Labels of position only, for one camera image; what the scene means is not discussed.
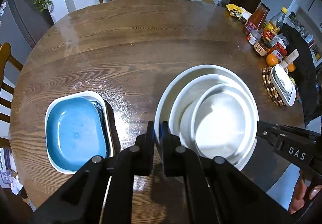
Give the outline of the person's right hand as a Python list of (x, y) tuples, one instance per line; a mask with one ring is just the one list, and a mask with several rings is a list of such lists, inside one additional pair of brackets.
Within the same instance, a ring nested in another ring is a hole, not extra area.
[[(307, 187), (304, 183), (302, 175), (299, 176), (296, 185), (294, 187), (294, 192), (289, 204), (288, 212), (294, 214), (304, 206), (304, 196), (306, 194)], [(310, 193), (309, 199), (312, 200), (321, 191), (321, 185), (316, 186)]]

